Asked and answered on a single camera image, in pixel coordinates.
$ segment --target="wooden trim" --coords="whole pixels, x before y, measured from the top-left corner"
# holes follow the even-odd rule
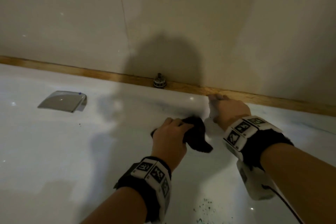
[[[124,82],[135,85],[153,87],[153,79],[152,78],[144,78],[137,77],[133,75],[127,74],[118,74],[111,72],[104,72],[93,69],[86,68],[78,68],[72,66],[58,65],[40,61],[26,60],[20,58],[13,57],[5,57],[0,56],[0,63],[12,66],[20,66],[26,68],[33,68],[45,71],[52,71],[58,73],[79,75],[97,79],[103,79],[114,82]],[[197,94],[197,95],[208,95],[208,94],[224,94],[229,98],[241,100],[245,103],[252,103],[258,105],[266,105],[272,107],[279,107],[288,110],[294,111],[302,111],[302,112],[310,112],[316,114],[323,114],[328,116],[336,117],[336,106],[325,105],[325,104],[317,104],[317,103],[309,103],[305,101],[297,101],[291,99],[284,98],[275,98],[264,95],[257,95],[245,92],[238,92],[232,90],[223,90],[212,87],[205,86],[194,86],[186,83],[180,82],[167,82],[166,90],[174,90],[179,92]]]

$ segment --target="hand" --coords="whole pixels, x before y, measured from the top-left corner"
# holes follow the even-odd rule
[[[162,159],[173,172],[187,153],[183,136],[193,126],[183,123],[181,119],[167,118],[153,135],[151,156]]]
[[[250,108],[242,101],[230,99],[228,96],[220,94],[208,95],[208,98],[219,113],[213,121],[224,131],[240,118],[251,116]]]

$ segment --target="person's left hand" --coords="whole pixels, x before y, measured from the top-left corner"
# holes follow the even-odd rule
[[[183,136],[193,126],[183,123],[181,119],[167,118],[153,135],[151,156],[162,159],[173,172],[187,153]]]

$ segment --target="bathtub wall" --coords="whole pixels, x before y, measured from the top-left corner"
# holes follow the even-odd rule
[[[0,0],[2,55],[336,105],[334,0]]]

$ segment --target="black cable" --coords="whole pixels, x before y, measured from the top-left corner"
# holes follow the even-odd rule
[[[286,200],[283,199],[282,196],[280,196],[280,194],[272,187],[267,186],[267,185],[261,185],[263,189],[270,189],[271,191],[273,191],[275,194],[277,194],[277,196],[284,202],[284,204],[288,207],[289,210],[291,210],[292,214],[296,217],[297,221],[300,224],[304,224],[301,219],[299,218],[299,216],[296,215],[296,213],[294,212],[294,210],[289,206],[289,204],[286,202]]]

